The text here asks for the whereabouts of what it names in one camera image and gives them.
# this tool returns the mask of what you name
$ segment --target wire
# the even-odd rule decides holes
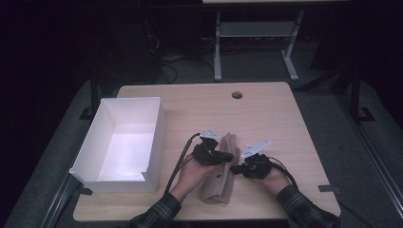
[[[172,56],[172,57],[163,57],[163,60],[165,60],[165,63],[163,63],[163,65],[173,64],[173,63],[183,61],[183,60],[201,61],[201,62],[205,63],[214,72],[213,66],[211,66],[211,64],[208,63],[208,61],[203,60],[202,58],[193,56],[193,55],[177,55],[177,56]]]
[[[287,169],[282,168],[281,166],[279,166],[276,163],[272,163],[272,167],[275,167],[277,170],[281,171],[282,173],[284,173],[285,175],[287,175],[287,178],[291,181],[291,183],[293,184],[293,186],[296,187],[296,189],[298,190],[298,185],[296,180],[294,179],[293,175],[290,174],[290,172],[287,171]]]
[[[163,69],[161,71],[161,77],[163,78],[163,82],[165,84],[168,84],[168,85],[173,84],[178,78],[178,70],[176,68],[172,67],[172,66],[169,66],[169,65],[161,65],[161,67],[171,68],[175,72],[174,78],[172,80],[169,80],[168,75],[166,74],[166,72],[163,71]]]
[[[206,38],[205,40],[208,41],[209,43],[201,47],[201,50],[203,51],[211,50],[216,44],[216,40],[214,38]]]
[[[285,167],[285,165],[284,165],[283,163],[281,163],[281,161],[279,161],[279,160],[277,160],[277,159],[275,159],[275,158],[272,158],[272,157],[267,157],[267,158],[268,158],[268,159],[272,159],[272,160],[278,162],[279,164],[281,164],[281,166],[282,166],[285,170],[287,170],[287,168]]]
[[[182,161],[184,156],[186,155],[187,150],[189,149],[190,144],[192,143],[193,139],[195,139],[197,136],[200,136],[201,133],[196,133],[194,134],[192,137],[190,137],[190,139],[187,141],[186,145],[184,146],[183,152],[181,153],[181,156],[178,159],[178,162],[175,166],[174,171],[172,172],[172,175],[168,181],[168,184],[166,185],[165,191],[163,192],[163,194],[167,194],[169,192],[169,189],[171,188],[172,182],[174,181],[176,175],[178,174],[179,170],[182,168]]]
[[[149,51],[155,53],[155,50],[157,50],[160,47],[160,39],[158,39],[157,36],[154,35],[147,35],[148,38],[154,38],[157,41],[157,45],[154,47],[154,49],[149,49]]]
[[[182,169],[182,167],[184,167],[188,162],[192,161],[193,159],[194,159],[194,158],[190,158],[188,161],[186,161],[185,163],[183,163],[179,169]]]

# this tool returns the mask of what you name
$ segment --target hole in table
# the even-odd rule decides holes
[[[232,93],[232,97],[233,97],[234,99],[241,99],[242,96],[243,96],[242,93],[239,92],[239,91],[235,91],[235,92]]]

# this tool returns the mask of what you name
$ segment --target table leg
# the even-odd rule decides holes
[[[221,82],[221,58],[220,58],[220,12],[217,12],[216,22],[216,51],[214,53],[214,82]]]
[[[291,52],[294,47],[294,43],[296,42],[299,26],[302,21],[304,10],[300,10],[297,15],[297,19],[293,25],[291,35],[290,35],[290,44],[288,45],[287,49],[281,51],[282,59],[284,60],[285,66],[287,67],[288,73],[290,74],[290,78],[293,81],[298,80],[298,75],[296,69],[294,68],[293,62],[291,61]]]

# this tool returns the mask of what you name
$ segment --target metal frame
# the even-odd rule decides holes
[[[379,180],[388,193],[393,206],[397,210],[397,213],[401,218],[403,218],[403,193],[397,186],[385,163],[379,157],[379,152],[375,149],[371,140],[368,138],[367,133],[361,126],[360,122],[357,121],[357,116],[352,115],[351,109],[353,107],[350,107],[348,102],[341,96],[337,97],[337,101],[339,102],[340,106],[344,107],[343,110],[345,112],[345,115],[349,120],[350,125],[352,126],[356,135],[361,140],[365,150],[367,151],[368,157],[370,158],[370,161],[374,167],[375,173],[378,175]]]
[[[294,22],[222,22],[221,13],[217,12],[216,50],[214,53],[214,81],[221,82],[221,37],[290,37],[287,49],[281,51],[281,57],[287,67],[291,80],[297,81],[298,76],[291,60],[291,53],[297,39],[304,10],[298,11]]]

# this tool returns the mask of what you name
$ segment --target cable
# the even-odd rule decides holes
[[[193,159],[194,159],[194,158],[190,158],[188,161],[186,161],[185,163],[183,163],[179,169],[182,169],[182,167],[184,167],[188,162],[192,161]]]
[[[178,78],[178,70],[169,65],[161,65],[161,67],[168,67],[168,68],[171,68],[172,70],[174,70],[174,72],[175,72],[174,79],[172,79],[171,81],[169,81],[169,78],[168,78],[168,75],[166,74],[166,72],[163,71],[163,69],[161,71],[161,77],[163,78],[163,82],[166,84],[169,84],[169,85],[173,84]]]
[[[212,50],[212,48],[215,46],[216,44],[216,40],[215,38],[206,38],[205,40],[208,40],[209,43],[207,43],[207,45],[204,45],[201,47],[201,51],[209,51]]]
[[[172,63],[175,63],[177,61],[180,61],[180,60],[183,60],[186,58],[187,58],[186,55],[180,54],[180,55],[175,55],[175,56],[163,57],[163,60],[168,61],[169,64],[172,64]]]
[[[287,170],[287,168],[285,167],[285,165],[284,165],[283,163],[281,163],[281,161],[279,161],[279,160],[277,160],[277,159],[275,159],[275,158],[273,158],[273,157],[267,157],[267,158],[268,158],[268,159],[272,159],[272,160],[278,162],[279,164],[281,164],[281,166],[282,166],[285,170]]]
[[[213,66],[211,66],[210,63],[208,63],[206,60],[203,60],[203,59],[199,59],[199,60],[204,62],[206,65],[208,65],[208,67],[214,72],[214,68],[213,68]]]
[[[287,169],[285,169],[285,167],[283,168],[276,163],[272,163],[272,167],[275,167],[277,170],[279,170],[280,172],[285,174],[287,176],[287,178],[291,181],[293,186],[295,186],[296,189],[298,190],[298,185],[297,185],[296,180],[294,179],[293,175],[291,175],[290,172],[288,172]]]
[[[174,181],[176,175],[178,174],[179,170],[181,170],[181,165],[182,165],[182,161],[184,156],[186,155],[187,150],[189,149],[190,144],[192,143],[193,139],[195,139],[197,136],[200,136],[201,133],[196,133],[194,134],[192,137],[190,137],[190,139],[187,141],[186,145],[184,146],[183,152],[181,153],[181,156],[178,159],[178,162],[175,166],[174,171],[172,172],[172,175],[168,181],[168,184],[166,185],[165,191],[163,192],[163,194],[167,194],[169,192],[169,189],[171,188],[172,182]]]
[[[147,35],[148,38],[153,38],[157,41],[157,45],[154,47],[154,49],[149,49],[152,53],[155,53],[155,51],[160,47],[160,39],[158,39],[157,36],[154,35]]]

